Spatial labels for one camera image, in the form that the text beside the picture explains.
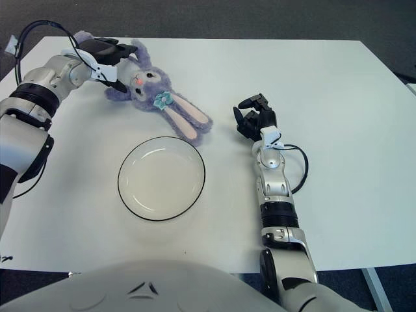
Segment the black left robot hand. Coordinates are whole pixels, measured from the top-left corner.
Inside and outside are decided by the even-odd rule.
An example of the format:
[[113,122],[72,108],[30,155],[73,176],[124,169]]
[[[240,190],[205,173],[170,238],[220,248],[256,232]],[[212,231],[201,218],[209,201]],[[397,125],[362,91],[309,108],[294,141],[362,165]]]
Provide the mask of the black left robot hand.
[[83,51],[82,58],[87,60],[87,55],[92,63],[92,78],[100,81],[108,87],[119,92],[126,93],[127,87],[118,79],[116,65],[122,59],[126,59],[137,51],[137,47],[127,44],[119,44],[112,38],[91,38],[79,44]]

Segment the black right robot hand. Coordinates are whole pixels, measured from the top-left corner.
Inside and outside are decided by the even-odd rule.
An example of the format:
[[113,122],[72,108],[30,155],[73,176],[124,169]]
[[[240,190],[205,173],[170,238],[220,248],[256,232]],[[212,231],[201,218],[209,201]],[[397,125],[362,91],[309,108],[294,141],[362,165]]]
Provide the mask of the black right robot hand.
[[240,102],[233,108],[237,131],[254,142],[261,140],[261,129],[277,126],[276,114],[268,106],[268,101],[259,93]]

